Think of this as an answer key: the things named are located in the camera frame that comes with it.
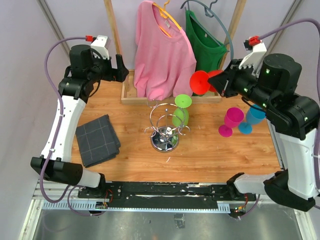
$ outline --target folded towel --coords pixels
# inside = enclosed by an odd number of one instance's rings
[[[121,144],[108,115],[78,126],[75,135],[86,168],[114,159],[119,153]]]

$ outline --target red connector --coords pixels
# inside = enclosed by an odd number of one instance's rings
[[[253,36],[251,38],[249,38],[249,45],[250,46],[255,46],[257,44],[260,44],[262,41],[259,40],[259,36]]]
[[[86,36],[85,36],[85,40],[86,40],[87,42],[93,42],[93,41],[94,41],[94,36],[86,35]]]

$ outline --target metal floor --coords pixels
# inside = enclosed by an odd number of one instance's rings
[[[171,212],[106,212],[99,217],[83,217],[69,210],[42,210],[33,239],[303,239],[294,210],[277,204],[259,204],[242,220],[225,213],[185,213],[184,219],[184,228],[178,228],[181,222],[175,221]]]

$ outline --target wooden table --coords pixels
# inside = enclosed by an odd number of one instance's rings
[[[238,129],[229,138],[219,135],[218,128],[228,108],[239,107],[245,113],[249,109],[239,97],[224,98],[217,104],[190,106],[191,132],[181,136],[177,149],[160,153],[150,144],[151,131],[144,134],[145,128],[150,127],[151,108],[122,105],[121,88],[118,82],[101,82],[78,123],[82,125],[109,115],[121,142],[120,153],[112,160],[88,168],[103,173],[108,181],[222,183],[239,172],[261,175],[280,169],[266,120],[255,125],[250,135],[241,134]],[[76,138],[72,162],[82,162]]]

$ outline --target wooden rack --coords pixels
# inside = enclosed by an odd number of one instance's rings
[[[233,39],[236,29],[238,27],[241,15],[245,8],[247,0],[237,0],[235,5],[232,19],[230,22],[230,26],[228,28],[228,32],[230,34],[231,39]],[[118,32],[118,27],[116,23],[116,17],[114,13],[114,9],[112,6],[112,0],[104,0],[104,5],[106,9],[106,13],[108,16],[109,24],[112,30],[113,40],[115,44],[115,49],[117,54],[123,55],[123,51],[121,48],[121,42]],[[227,54],[224,55],[220,68],[225,63]],[[134,69],[129,70],[129,75],[127,76],[126,80],[122,84],[122,91],[121,91],[121,102],[126,105],[139,105],[139,104],[147,104],[148,100],[146,97],[137,97],[137,89],[134,87]],[[216,92],[208,92],[204,96],[192,96],[192,103],[193,104],[213,104],[219,103],[221,101],[221,96]],[[169,97],[160,103],[174,103],[174,97]]]

